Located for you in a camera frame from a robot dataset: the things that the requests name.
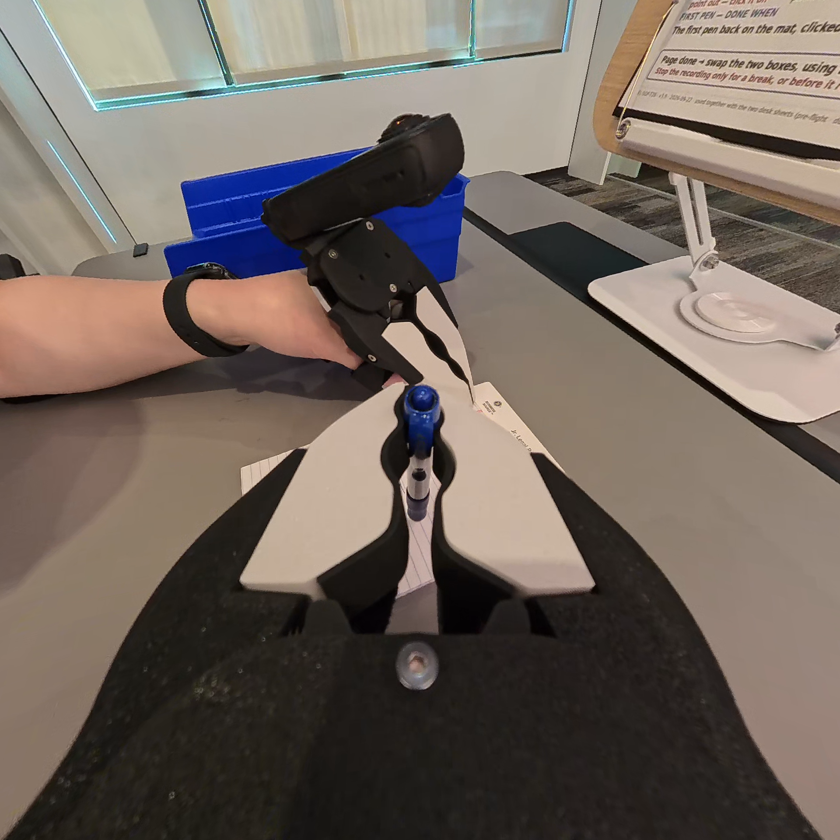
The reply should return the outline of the frosted glass window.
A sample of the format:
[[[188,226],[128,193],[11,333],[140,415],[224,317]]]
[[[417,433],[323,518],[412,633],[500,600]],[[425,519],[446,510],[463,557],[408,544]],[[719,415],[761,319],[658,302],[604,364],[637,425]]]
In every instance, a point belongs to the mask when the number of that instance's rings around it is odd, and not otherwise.
[[[97,110],[567,49],[568,1],[40,1]]]

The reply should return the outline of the printed instruction sheet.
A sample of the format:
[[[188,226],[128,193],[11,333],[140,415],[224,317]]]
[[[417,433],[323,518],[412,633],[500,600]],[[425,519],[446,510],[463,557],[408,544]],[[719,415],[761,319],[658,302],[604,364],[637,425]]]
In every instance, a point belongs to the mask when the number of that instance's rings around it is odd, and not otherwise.
[[[681,2],[652,44],[629,109],[700,107],[838,120],[838,2]]]

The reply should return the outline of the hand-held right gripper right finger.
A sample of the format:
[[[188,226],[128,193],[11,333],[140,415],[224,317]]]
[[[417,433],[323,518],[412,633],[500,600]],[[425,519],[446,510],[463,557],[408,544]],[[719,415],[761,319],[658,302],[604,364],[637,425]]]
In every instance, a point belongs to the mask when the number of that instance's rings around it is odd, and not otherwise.
[[[595,587],[546,479],[564,477],[464,402],[442,402],[431,538],[441,634],[477,634],[496,604]]]

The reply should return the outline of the white tray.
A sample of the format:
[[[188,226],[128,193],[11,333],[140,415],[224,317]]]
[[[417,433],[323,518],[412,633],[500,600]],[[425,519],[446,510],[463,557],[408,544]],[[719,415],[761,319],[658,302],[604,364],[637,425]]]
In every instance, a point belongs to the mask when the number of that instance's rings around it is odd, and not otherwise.
[[[838,316],[721,261],[706,186],[838,224],[839,76],[831,122],[628,108],[680,3],[637,2],[598,91],[594,132],[606,151],[667,171],[689,255],[594,280],[589,293],[750,411],[808,424],[838,412]]]

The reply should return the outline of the black wristwatch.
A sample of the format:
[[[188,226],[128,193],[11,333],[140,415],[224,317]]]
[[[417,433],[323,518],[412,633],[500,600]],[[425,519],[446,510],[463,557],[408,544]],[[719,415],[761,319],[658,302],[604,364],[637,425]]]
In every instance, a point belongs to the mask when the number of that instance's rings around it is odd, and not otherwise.
[[[237,280],[226,267],[206,262],[189,266],[184,273],[170,279],[163,291],[162,305],[166,320],[174,334],[204,358],[229,358],[243,354],[249,346],[233,345],[216,339],[194,322],[186,302],[189,287],[196,280]]]

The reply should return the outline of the person's left hand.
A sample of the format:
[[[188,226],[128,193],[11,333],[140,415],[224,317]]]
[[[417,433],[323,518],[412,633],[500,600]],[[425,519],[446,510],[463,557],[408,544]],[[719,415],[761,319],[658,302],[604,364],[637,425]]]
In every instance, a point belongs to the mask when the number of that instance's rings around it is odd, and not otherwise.
[[[362,358],[345,342],[300,271],[223,283],[222,331],[230,344],[257,344],[278,354],[341,364],[354,371]]]

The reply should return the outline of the white lined notepad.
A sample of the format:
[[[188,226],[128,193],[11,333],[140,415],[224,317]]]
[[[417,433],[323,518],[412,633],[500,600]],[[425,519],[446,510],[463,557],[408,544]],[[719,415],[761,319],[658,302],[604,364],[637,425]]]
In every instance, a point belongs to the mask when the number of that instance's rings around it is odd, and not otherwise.
[[[530,454],[538,453],[544,455],[556,467],[560,464],[551,455],[531,431],[531,429],[520,419],[513,410],[510,403],[499,393],[496,387],[489,383],[480,383],[474,390],[474,409],[480,414],[487,416],[495,424],[503,427],[511,436]],[[288,457],[291,451],[288,450],[280,455],[274,455],[247,465],[240,470],[241,494],[244,496],[255,484],[265,478],[271,470],[278,467],[283,459]],[[409,529],[409,550],[406,572],[404,573],[397,590],[397,597],[403,597],[416,592],[434,580],[432,565],[431,539],[433,534],[434,503],[439,489],[439,481],[436,477],[430,476],[429,496],[426,509],[426,516],[423,520],[408,519]]]

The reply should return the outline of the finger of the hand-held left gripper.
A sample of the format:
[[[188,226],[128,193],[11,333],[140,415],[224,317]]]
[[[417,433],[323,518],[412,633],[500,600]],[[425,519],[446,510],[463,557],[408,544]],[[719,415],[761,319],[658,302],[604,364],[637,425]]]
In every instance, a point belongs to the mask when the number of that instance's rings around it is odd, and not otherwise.
[[[474,379],[454,311],[432,271],[422,260],[414,262],[413,323],[432,355],[449,371],[433,373],[431,382],[474,403]]]
[[[405,383],[417,385],[424,381],[424,365],[427,362],[427,344],[424,336],[412,322],[391,322],[383,332],[383,338],[404,360],[398,361],[394,369]]]

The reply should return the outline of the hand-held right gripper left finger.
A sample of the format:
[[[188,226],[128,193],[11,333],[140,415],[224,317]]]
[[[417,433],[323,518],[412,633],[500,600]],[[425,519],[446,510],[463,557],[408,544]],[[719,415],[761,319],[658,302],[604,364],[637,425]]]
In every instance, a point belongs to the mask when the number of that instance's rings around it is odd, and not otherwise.
[[[244,589],[332,600],[355,632],[384,633],[410,543],[405,390],[373,395],[255,486],[289,479],[240,576]]]

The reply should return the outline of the blue plastic bin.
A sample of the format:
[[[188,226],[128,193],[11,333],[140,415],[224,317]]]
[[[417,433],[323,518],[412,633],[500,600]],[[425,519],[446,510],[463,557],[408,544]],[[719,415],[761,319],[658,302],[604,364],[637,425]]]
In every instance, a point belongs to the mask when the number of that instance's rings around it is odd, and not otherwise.
[[[325,154],[182,183],[192,239],[164,247],[171,275],[214,263],[236,277],[258,277],[304,267],[261,221],[263,201],[361,154]],[[456,276],[459,237],[469,179],[458,174],[428,206],[377,214],[405,241],[440,283]]]

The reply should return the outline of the person's left forearm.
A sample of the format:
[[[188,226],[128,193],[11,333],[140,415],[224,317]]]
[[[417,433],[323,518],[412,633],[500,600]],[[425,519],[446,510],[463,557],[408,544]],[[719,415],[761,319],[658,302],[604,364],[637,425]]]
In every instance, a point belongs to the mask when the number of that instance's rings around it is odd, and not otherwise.
[[[165,283],[29,276],[1,283],[1,397],[91,392],[199,361]]]

